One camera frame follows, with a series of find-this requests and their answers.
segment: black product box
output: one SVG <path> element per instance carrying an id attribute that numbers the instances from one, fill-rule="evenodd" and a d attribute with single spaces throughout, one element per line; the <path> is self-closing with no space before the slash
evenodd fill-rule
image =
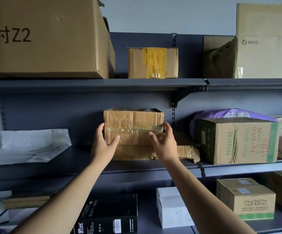
<path id="1" fill-rule="evenodd" d="M 137 194 L 89 196 L 70 234 L 138 233 Z"/>

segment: shelf bracket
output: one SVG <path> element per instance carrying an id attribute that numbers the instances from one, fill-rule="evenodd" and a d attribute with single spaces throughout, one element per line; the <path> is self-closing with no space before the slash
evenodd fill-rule
<path id="1" fill-rule="evenodd" d="M 172 107 L 176 108 L 178 106 L 178 102 L 192 93 L 198 93 L 206 91 L 207 87 L 205 85 L 197 85 L 197 86 L 190 86 L 186 88 L 180 88 L 173 93 L 172 99 Z"/>

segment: gray wall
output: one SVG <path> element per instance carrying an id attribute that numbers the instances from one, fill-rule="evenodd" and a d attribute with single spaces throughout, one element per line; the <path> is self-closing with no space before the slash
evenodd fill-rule
<path id="1" fill-rule="evenodd" d="M 235 35 L 236 4 L 282 0 L 101 0 L 111 32 Z"/>

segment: white paper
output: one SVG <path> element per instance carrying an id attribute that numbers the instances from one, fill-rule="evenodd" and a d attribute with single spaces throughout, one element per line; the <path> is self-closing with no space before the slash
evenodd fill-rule
<path id="1" fill-rule="evenodd" d="M 0 165 L 49 162 L 71 146 L 68 129 L 1 131 Z"/>

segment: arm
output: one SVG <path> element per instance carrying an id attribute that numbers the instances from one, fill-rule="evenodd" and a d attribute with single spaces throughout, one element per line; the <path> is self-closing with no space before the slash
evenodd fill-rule
<path id="1" fill-rule="evenodd" d="M 152 145 L 174 180 L 199 233 L 256 233 L 186 169 L 178 158 L 172 128 L 165 123 L 164 129 L 166 133 L 160 141 L 149 133 Z"/>
<path id="2" fill-rule="evenodd" d="M 93 185 L 111 161 L 119 142 L 117 136 L 110 145 L 106 145 L 103 126 L 101 124 L 96 131 L 90 164 L 55 197 L 17 226 L 12 234 L 70 234 Z"/>

